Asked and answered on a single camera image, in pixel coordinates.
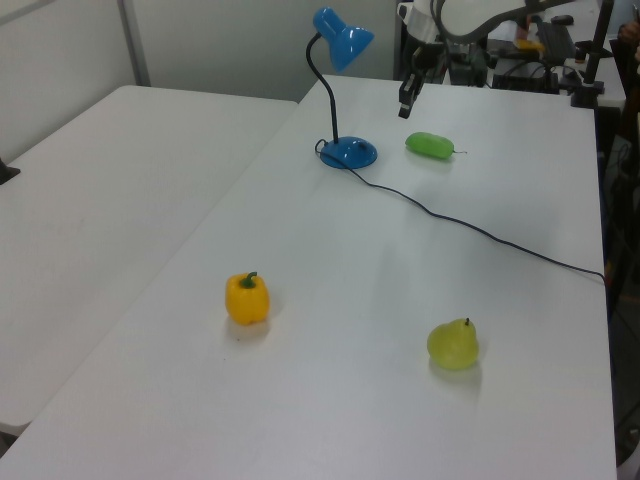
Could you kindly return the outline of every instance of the lamp neck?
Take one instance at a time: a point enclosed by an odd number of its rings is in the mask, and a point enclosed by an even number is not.
[[[313,64],[313,61],[311,60],[311,47],[313,47],[313,44],[316,43],[318,39],[321,37],[322,35],[320,35],[319,33],[316,33],[314,37],[309,41],[309,44],[307,45],[307,63],[309,64],[309,67],[311,68],[313,73],[316,74],[316,77],[318,77],[318,80],[320,80],[322,84],[325,86],[325,88],[327,89],[327,92],[329,92],[329,103],[331,104],[331,126],[333,127],[333,142],[338,143],[338,119],[336,117],[336,99],[333,96],[333,91],[331,90],[331,87],[329,86],[327,81],[324,79],[320,71],[316,68],[316,66]]]

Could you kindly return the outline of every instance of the white wall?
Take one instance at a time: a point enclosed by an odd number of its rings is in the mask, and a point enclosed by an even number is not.
[[[0,157],[134,83],[116,0],[55,0],[0,25]]]
[[[313,14],[332,6],[376,38],[343,72],[391,79],[396,0],[128,0],[154,87],[299,101],[315,83],[305,49]],[[314,47],[333,73],[326,42]]]

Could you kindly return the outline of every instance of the pepper stem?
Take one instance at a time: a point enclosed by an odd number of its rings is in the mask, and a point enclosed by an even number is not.
[[[258,272],[251,272],[250,274],[248,274],[245,278],[240,280],[240,286],[242,288],[254,288],[256,286],[256,283],[253,281],[253,277],[255,277],[256,275],[258,275]]]

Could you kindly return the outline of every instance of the lamp shade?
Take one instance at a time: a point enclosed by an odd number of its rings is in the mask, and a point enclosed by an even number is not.
[[[328,7],[316,12],[313,25],[329,44],[331,63],[337,72],[344,70],[373,40],[373,33],[347,25]]]

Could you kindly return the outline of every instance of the white table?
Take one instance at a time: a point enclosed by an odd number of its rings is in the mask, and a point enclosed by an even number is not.
[[[0,431],[19,434],[295,108],[124,87],[0,187]]]
[[[403,120],[397,82],[328,80],[341,134],[378,148],[367,179],[602,270],[591,111],[425,85]],[[416,130],[469,153],[419,158],[404,148]],[[0,460],[0,478],[615,479],[601,281],[325,166],[313,146],[329,134],[318,84]],[[244,329],[224,286],[253,269],[272,313]],[[425,344],[461,316],[480,362],[451,374]]]

